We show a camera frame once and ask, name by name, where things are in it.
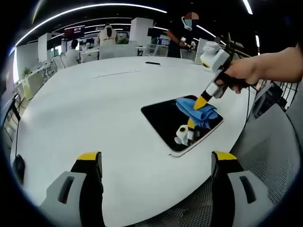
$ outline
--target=face mask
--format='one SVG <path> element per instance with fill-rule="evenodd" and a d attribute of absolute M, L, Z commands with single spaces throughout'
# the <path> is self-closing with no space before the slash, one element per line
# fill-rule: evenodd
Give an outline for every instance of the face mask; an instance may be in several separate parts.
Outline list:
<path fill-rule="evenodd" d="M 196 25 L 198 25 L 198 20 L 186 19 L 184 20 L 184 22 L 187 26 L 190 26 L 191 28 L 194 28 L 196 27 Z"/>

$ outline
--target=black handle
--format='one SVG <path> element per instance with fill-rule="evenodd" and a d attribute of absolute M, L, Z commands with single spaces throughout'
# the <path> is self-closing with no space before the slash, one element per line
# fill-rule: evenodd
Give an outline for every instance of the black handle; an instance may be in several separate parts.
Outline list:
<path fill-rule="evenodd" d="M 218 79 L 222 80 L 224 82 L 224 84 L 229 86 L 229 87 L 239 86 L 241 88 L 247 88 L 247 87 L 250 86 L 250 84 L 248 84 L 245 81 L 245 79 L 237 79 L 237 78 L 234 78 L 234 77 L 230 77 L 225 72 L 221 72 L 217 77 L 217 80 Z"/>

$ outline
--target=ceiling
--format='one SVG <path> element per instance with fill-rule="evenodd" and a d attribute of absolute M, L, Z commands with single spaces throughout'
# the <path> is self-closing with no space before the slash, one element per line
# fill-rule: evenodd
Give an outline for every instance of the ceiling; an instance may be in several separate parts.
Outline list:
<path fill-rule="evenodd" d="M 46 32 L 56 31 L 62 33 L 64 31 L 62 27 L 75 23 L 85 26 L 105 24 L 107 22 L 131 23 L 131 19 L 126 18 L 94 20 L 105 17 L 150 18 L 154 20 L 156 26 L 169 28 L 172 21 L 191 11 L 199 14 L 200 26 L 215 35 L 222 35 L 223 40 L 226 41 L 227 33 L 230 32 L 231 39 L 241 43 L 244 46 L 244 51 L 249 55 L 258 53 L 255 35 L 260 37 L 261 52 L 279 51 L 295 43 L 294 34 L 291 32 L 285 17 L 287 14 L 281 10 L 281 5 L 273 4 L 270 0 L 249 0 L 253 15 L 247 12 L 242 0 L 190 0 L 186 1 L 186 3 L 179 2 L 174 1 L 174 3 L 171 3 L 171 1 L 166 0 L 128 0 L 123 2 L 161 9 L 167 11 L 167 14 L 130 6 L 106 6 L 77 10 L 40 26 L 26 37 L 20 45 L 36 40 Z M 30 29 L 56 14 L 73 8 L 99 3 L 121 3 L 121 1 L 41 0 L 37 7 L 33 7 L 32 13 L 23 20 L 20 25 L 21 29 L 16 34 L 16 41 Z M 114 26 L 114 28 L 123 28 L 129 31 L 130 26 Z M 86 31 L 93 30 L 95 30 L 94 27 L 87 28 Z M 195 34 L 196 38 L 213 40 L 213 37 L 208 33 L 198 30 Z"/>

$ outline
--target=ceiling light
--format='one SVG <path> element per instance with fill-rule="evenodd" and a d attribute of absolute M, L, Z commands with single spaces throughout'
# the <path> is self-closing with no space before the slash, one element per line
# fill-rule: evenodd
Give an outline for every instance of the ceiling light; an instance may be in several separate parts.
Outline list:
<path fill-rule="evenodd" d="M 205 28 L 202 28 L 200 25 L 197 25 L 197 27 L 200 28 L 200 29 L 202 29 L 203 31 L 207 32 L 208 34 L 210 34 L 210 35 L 213 36 L 214 38 L 216 38 L 216 36 L 215 36 L 213 33 L 207 31 Z"/>
<path fill-rule="evenodd" d="M 166 28 L 163 28 L 163 27 L 153 27 L 153 28 L 156 28 L 156 29 L 161 29 L 161 30 L 164 30 L 164 31 L 168 31 L 168 29 L 166 29 Z"/>
<path fill-rule="evenodd" d="M 72 29 L 72 28 L 77 28 L 77 27 L 85 27 L 85 25 L 79 25 L 79 26 L 75 26 L 75 27 L 67 27 L 67 28 L 65 28 L 65 30 Z"/>
<path fill-rule="evenodd" d="M 35 26 L 34 28 L 32 28 L 29 32 L 27 32 L 21 39 L 19 39 L 17 41 L 17 43 L 15 44 L 15 46 L 19 45 L 20 42 L 22 42 L 28 35 L 30 35 L 32 32 L 34 32 L 37 28 L 41 27 L 42 25 L 46 24 L 47 22 L 49 22 L 49 21 L 51 21 L 51 20 L 53 20 L 53 19 L 55 19 L 57 17 L 60 17 L 60 16 L 62 16 L 64 14 L 71 13 L 71 12 L 74 12 L 74 11 L 77 11 L 77 10 L 87 9 L 87 8 L 92 8 L 92 7 L 99 7 L 99 6 L 133 6 L 133 7 L 140 7 L 140 8 L 145 8 L 145 9 L 151 9 L 151 10 L 155 10 L 155 11 L 158 11 L 158 12 L 161 12 L 161 13 L 167 13 L 166 11 L 161 10 L 161 9 L 156 9 L 156 8 L 148 7 L 148 6 L 135 5 L 135 4 L 128 4 L 128 3 L 102 3 L 102 4 L 82 6 L 82 7 L 70 9 L 68 11 L 59 13 L 59 14 L 53 16 L 53 17 L 50 17 L 50 18 L 46 19 L 45 21 L 41 22 L 40 24 L 38 24 L 37 26 Z"/>
<path fill-rule="evenodd" d="M 132 24 L 110 24 L 110 25 L 132 25 Z"/>
<path fill-rule="evenodd" d="M 250 4 L 249 4 L 248 0 L 242 0 L 242 1 L 244 2 L 244 5 L 245 5 L 248 13 L 252 15 L 252 11 L 251 11 Z"/>
<path fill-rule="evenodd" d="M 62 36 L 62 35 L 64 35 L 64 33 L 61 33 L 60 35 L 56 35 L 55 37 L 53 37 L 51 39 L 57 38 L 57 37 Z"/>
<path fill-rule="evenodd" d="M 90 21 L 95 21 L 95 20 L 108 20 L 108 19 L 133 19 L 132 17 L 101 17 L 101 18 L 96 18 L 96 19 L 91 19 L 91 20 L 83 20 L 83 21 L 79 21 L 79 22 L 76 22 L 76 23 L 73 23 L 71 25 L 66 25 L 66 26 L 63 26 L 63 27 L 60 27 L 60 28 L 57 28 L 56 30 L 54 30 L 53 32 L 56 32 L 56 31 L 59 31 L 61 29 L 64 29 L 68 26 L 72 26 L 72 25 L 76 25 L 76 24 L 83 24 L 83 23 L 86 23 L 86 22 L 90 22 Z"/>
<path fill-rule="evenodd" d="M 257 43 L 257 47 L 260 47 L 259 36 L 257 36 L 257 35 L 256 35 L 256 43 Z"/>
<path fill-rule="evenodd" d="M 132 24 L 110 24 L 110 25 L 132 25 Z M 85 28 L 99 27 L 99 26 L 105 26 L 105 24 L 103 24 L 103 25 L 92 25 L 92 26 L 88 26 L 88 27 L 85 27 Z"/>
<path fill-rule="evenodd" d="M 201 27 L 200 25 L 197 25 L 197 27 L 200 28 L 200 29 L 202 29 L 203 31 L 207 32 L 207 33 L 210 34 L 212 37 L 216 38 L 216 36 L 215 36 L 213 33 L 207 31 L 205 28 Z"/>
<path fill-rule="evenodd" d="M 93 25 L 93 26 L 87 26 L 87 27 L 85 27 L 85 28 L 90 28 L 90 27 L 99 27 L 99 26 L 105 26 L 105 24 L 103 24 L 103 25 Z"/>
<path fill-rule="evenodd" d="M 92 31 L 92 32 L 85 32 L 84 34 L 89 34 L 89 33 L 93 33 L 93 32 L 101 32 L 102 30 L 96 30 L 96 31 Z"/>

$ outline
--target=person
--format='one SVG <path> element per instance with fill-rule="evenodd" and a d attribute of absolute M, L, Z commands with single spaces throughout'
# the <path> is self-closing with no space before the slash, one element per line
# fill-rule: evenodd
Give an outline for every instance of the person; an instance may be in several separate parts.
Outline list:
<path fill-rule="evenodd" d="M 180 49 L 186 47 L 181 39 L 182 37 L 186 38 L 186 43 L 188 44 L 192 42 L 193 30 L 195 30 L 198 20 L 199 15 L 191 12 L 173 23 L 172 27 L 167 31 L 167 36 L 170 38 L 168 57 L 181 58 Z"/>
<path fill-rule="evenodd" d="M 77 45 L 78 45 L 78 40 L 74 39 L 71 42 L 71 49 L 69 49 L 65 55 L 66 67 L 80 64 L 80 52 L 76 50 Z"/>
<path fill-rule="evenodd" d="M 96 42 L 100 45 L 115 45 L 118 41 L 117 32 L 107 23 L 98 34 Z"/>
<path fill-rule="evenodd" d="M 230 77 L 245 79 L 248 84 L 254 84 L 259 79 L 296 83 L 303 76 L 303 49 L 300 44 L 289 47 L 277 53 L 265 53 L 258 56 L 238 59 L 231 62 L 225 72 Z M 237 94 L 241 87 L 234 86 Z"/>

